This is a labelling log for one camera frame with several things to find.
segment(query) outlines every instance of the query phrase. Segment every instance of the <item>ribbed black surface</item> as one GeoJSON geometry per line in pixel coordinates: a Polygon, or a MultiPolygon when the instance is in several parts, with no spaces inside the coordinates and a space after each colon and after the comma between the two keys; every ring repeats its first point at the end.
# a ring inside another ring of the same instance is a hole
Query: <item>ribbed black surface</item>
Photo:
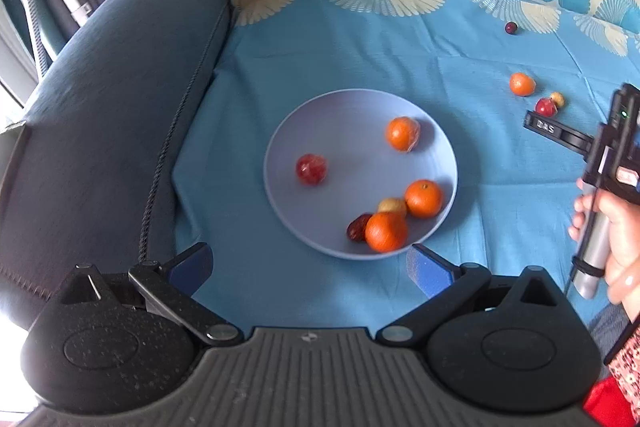
{"type": "Polygon", "coordinates": [[[24,427],[596,426],[578,408],[508,417],[449,397],[415,353],[375,344],[363,329],[258,328],[210,349],[172,395],[121,415],[79,417],[46,407],[24,427]]]}

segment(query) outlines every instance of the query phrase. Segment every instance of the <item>red fabric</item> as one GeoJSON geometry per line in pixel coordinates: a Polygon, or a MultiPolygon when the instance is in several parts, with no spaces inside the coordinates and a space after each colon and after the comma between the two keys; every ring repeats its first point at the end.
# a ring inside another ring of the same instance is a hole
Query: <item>red fabric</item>
{"type": "Polygon", "coordinates": [[[631,414],[631,406],[613,377],[606,378],[591,388],[583,409],[604,427],[636,425],[631,414]]]}

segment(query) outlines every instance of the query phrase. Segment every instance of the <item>stitching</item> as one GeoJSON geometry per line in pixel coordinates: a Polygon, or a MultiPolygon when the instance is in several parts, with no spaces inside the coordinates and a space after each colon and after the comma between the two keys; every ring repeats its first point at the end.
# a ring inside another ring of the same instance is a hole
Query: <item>stitching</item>
{"type": "Polygon", "coordinates": [[[21,289],[28,291],[29,293],[34,294],[36,297],[48,301],[51,298],[52,292],[43,288],[40,285],[36,285],[33,282],[28,281],[27,279],[23,279],[22,277],[16,275],[11,272],[6,266],[0,264],[0,275],[3,275],[9,282],[20,286],[21,289]]]}
{"type": "Polygon", "coordinates": [[[171,122],[171,126],[169,126],[169,131],[166,137],[164,138],[164,143],[162,144],[162,148],[158,155],[158,163],[156,164],[156,171],[154,172],[153,181],[151,183],[151,190],[149,192],[148,198],[146,198],[145,212],[142,216],[142,229],[140,231],[140,243],[138,245],[138,261],[139,262],[144,261],[146,259],[146,250],[148,248],[148,240],[149,240],[149,227],[151,226],[151,213],[153,212],[153,207],[156,203],[156,194],[158,193],[160,176],[162,175],[162,170],[164,168],[164,160],[169,150],[169,145],[171,144],[171,140],[174,135],[175,128],[178,125],[178,120],[180,120],[180,115],[182,113],[182,110],[184,109],[184,106],[187,103],[187,99],[189,98],[189,95],[191,93],[191,88],[193,87],[196,77],[200,72],[200,68],[204,63],[204,59],[207,56],[207,52],[209,51],[211,43],[213,42],[213,37],[216,34],[216,31],[218,30],[218,26],[220,25],[220,20],[224,15],[225,9],[228,9],[227,3],[225,3],[222,10],[220,10],[220,14],[218,15],[218,20],[214,24],[213,29],[209,35],[209,40],[207,41],[207,44],[204,47],[202,55],[200,56],[200,61],[198,62],[196,69],[193,71],[193,74],[191,75],[191,81],[187,85],[187,89],[184,91],[184,95],[180,100],[180,104],[178,105],[178,109],[174,115],[174,119],[171,122]]]}

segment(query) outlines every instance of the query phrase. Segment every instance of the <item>light purple plate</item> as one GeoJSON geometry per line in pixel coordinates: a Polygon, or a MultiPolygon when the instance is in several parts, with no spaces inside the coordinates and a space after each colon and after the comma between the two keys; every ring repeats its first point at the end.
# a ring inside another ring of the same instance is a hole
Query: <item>light purple plate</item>
{"type": "Polygon", "coordinates": [[[328,92],[303,103],[278,126],[264,156],[264,187],[284,225],[310,247],[344,259],[384,259],[421,243],[449,214],[457,185],[453,149],[433,118],[404,98],[370,89],[328,92]],[[388,122],[398,116],[420,122],[420,141],[410,153],[385,139],[388,122]],[[296,161],[306,153],[328,163],[316,187],[296,176],[296,161]],[[402,198],[410,183],[424,178],[440,185],[445,201],[433,219],[408,218],[405,248],[379,254],[347,238],[353,219],[374,213],[384,198],[402,198]]]}

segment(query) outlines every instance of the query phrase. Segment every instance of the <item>human hand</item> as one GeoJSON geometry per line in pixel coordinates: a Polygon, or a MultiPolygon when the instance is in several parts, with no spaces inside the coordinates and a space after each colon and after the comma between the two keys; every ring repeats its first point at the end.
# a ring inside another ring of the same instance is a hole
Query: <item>human hand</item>
{"type": "MultiPolygon", "coordinates": [[[[577,181],[582,189],[582,180],[577,181]]],[[[569,236],[578,241],[580,229],[585,223],[585,210],[590,210],[593,195],[583,195],[574,201],[574,219],[569,227],[569,236]]],[[[610,220],[610,255],[605,265],[605,276],[609,289],[607,295],[613,304],[622,305],[633,321],[640,312],[640,206],[631,204],[611,192],[599,190],[596,210],[610,220]]]]}

